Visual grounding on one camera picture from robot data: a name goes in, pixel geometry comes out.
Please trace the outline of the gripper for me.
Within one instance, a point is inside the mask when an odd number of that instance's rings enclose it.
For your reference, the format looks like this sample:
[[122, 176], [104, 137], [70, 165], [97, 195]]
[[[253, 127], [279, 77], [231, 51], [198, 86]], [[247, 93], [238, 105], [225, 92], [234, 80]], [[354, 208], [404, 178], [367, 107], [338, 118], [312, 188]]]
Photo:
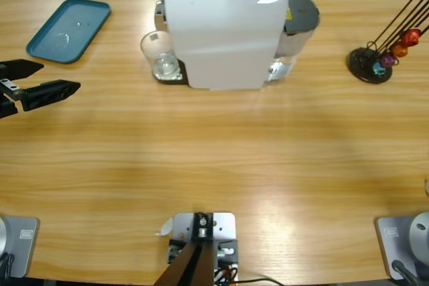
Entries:
[[18, 113], [15, 105], [17, 100], [21, 101], [24, 111], [32, 111], [65, 100], [80, 88], [79, 82], [55, 80], [23, 91], [12, 82], [30, 77], [43, 67], [43, 64], [24, 59], [1, 62], [1, 118]]

